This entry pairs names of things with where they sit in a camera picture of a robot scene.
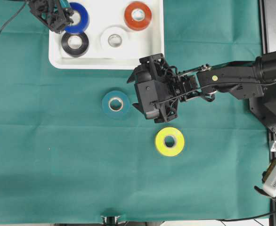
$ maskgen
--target red tape roll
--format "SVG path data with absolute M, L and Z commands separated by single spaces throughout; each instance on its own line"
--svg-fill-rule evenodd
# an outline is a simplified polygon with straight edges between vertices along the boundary
M 126 25 L 135 31 L 146 29 L 152 20 L 152 11 L 140 1 L 132 2 L 125 9 L 124 21 Z

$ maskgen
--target black cable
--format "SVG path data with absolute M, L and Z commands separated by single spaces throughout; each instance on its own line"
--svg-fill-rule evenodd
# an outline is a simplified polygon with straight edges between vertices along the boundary
M 223 221 L 219 220 L 219 222 L 221 222 L 224 226 L 227 226 Z
M 273 211 L 273 212 L 261 214 L 261 215 L 250 217 L 250 218 L 230 219 L 230 220 L 221 220 L 221 221 L 232 222 L 232 221 L 242 221 L 242 220 L 254 220 L 254 219 L 257 219 L 257 218 L 262 218 L 262 217 L 270 216 L 270 215 L 273 215 L 273 214 L 276 214 L 276 210 Z
M 26 6 L 26 4 L 27 4 L 27 0 L 21 6 L 21 8 L 8 21 L 6 21 L 5 24 L 3 24 L 3 26 L 0 29 L 0 34 L 3 31 L 3 29 L 22 11 L 22 9 L 24 9 L 24 7 Z
M 172 98 L 160 101 L 160 102 L 154 102 L 154 103 L 155 104 L 163 104 L 163 103 L 165 103 L 167 101 L 171 101 L 173 99 L 176 99 L 176 98 L 188 95 L 188 94 L 193 93 L 193 92 L 195 92 L 195 91 L 197 91 L 199 89 L 204 89 L 204 88 L 207 88 L 207 87 L 210 87 L 210 86 L 216 86 L 216 85 L 239 85 L 239 84 L 249 84 L 249 85 L 257 85 L 257 86 L 272 86 L 272 85 L 276 84 L 276 81 L 272 82 L 272 83 L 266 83 L 266 84 L 256 83 L 256 82 L 217 82 L 217 83 L 212 83 L 212 84 L 208 84 L 208 85 L 205 85 L 205 86 L 201 86 L 201 87 L 195 88 L 195 89 L 193 89 L 193 90 L 191 90 L 189 92 L 186 92 L 184 94 L 181 94 L 181 95 L 178 95 L 178 96 L 175 96 L 175 97 L 172 97 Z
M 262 223 L 260 223 L 259 221 L 257 221 L 256 219 L 253 219 L 255 222 L 257 222 L 259 225 L 264 226 Z

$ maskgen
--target plastic tray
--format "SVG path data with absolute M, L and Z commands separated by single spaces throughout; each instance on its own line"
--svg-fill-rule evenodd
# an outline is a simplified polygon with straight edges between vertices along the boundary
M 144 0 L 152 11 L 151 24 L 143 31 L 133 31 L 124 22 L 124 11 L 131 0 L 70 0 L 82 4 L 90 16 L 86 34 L 90 41 L 88 52 L 74 58 L 61 47 L 63 34 L 49 33 L 49 61 L 60 69 L 134 69 L 139 59 L 152 54 L 164 54 L 163 0 Z M 130 48 L 114 56 L 105 52 L 100 36 L 109 27 L 118 26 L 128 32 Z

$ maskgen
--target tape roll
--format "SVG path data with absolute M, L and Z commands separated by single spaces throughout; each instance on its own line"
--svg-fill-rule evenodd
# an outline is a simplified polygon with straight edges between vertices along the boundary
M 71 2 L 70 6 L 74 10 L 74 15 L 71 17 L 74 23 L 67 26 L 65 31 L 70 34 L 81 34 L 88 28 L 89 14 L 86 8 L 77 2 Z
M 102 100 L 104 113 L 113 119 L 122 119 L 130 109 L 130 100 L 120 91 L 111 91 Z
M 128 33 L 120 27 L 110 27 L 102 33 L 100 43 L 104 51 L 121 54 L 127 49 L 129 43 Z
M 151 9 L 140 1 L 135 1 L 127 6 L 124 12 L 126 25 L 135 31 L 146 29 L 152 20 Z
M 89 49 L 89 39 L 85 33 L 65 33 L 61 43 L 63 50 L 72 57 L 81 57 Z
M 166 138 L 173 140 L 172 145 L 166 144 Z M 166 127 L 160 130 L 155 138 L 158 152 L 164 156 L 173 157 L 181 153 L 185 146 L 185 139 L 180 130 Z

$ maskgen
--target tape roll hole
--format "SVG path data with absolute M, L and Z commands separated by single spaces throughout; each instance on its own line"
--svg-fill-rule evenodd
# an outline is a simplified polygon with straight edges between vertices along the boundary
M 77 35 L 68 38 L 68 46 L 72 49 L 79 49 L 82 46 L 82 39 Z
M 71 19 L 73 20 L 73 24 L 71 26 L 76 26 L 81 21 L 81 15 L 78 11 L 74 10 L 74 14 L 71 16 Z
M 112 34 L 108 38 L 108 43 L 113 48 L 120 47 L 122 44 L 122 37 L 118 34 Z
M 177 139 L 172 135 L 166 136 L 164 138 L 164 144 L 168 148 L 173 148 L 177 144 Z
M 123 101 L 119 97 L 113 97 L 109 101 L 109 108 L 113 112 L 121 111 L 123 108 Z
M 146 17 L 146 13 L 140 8 L 134 9 L 132 11 L 131 15 L 132 15 L 133 20 L 138 21 L 138 22 L 143 21 Z

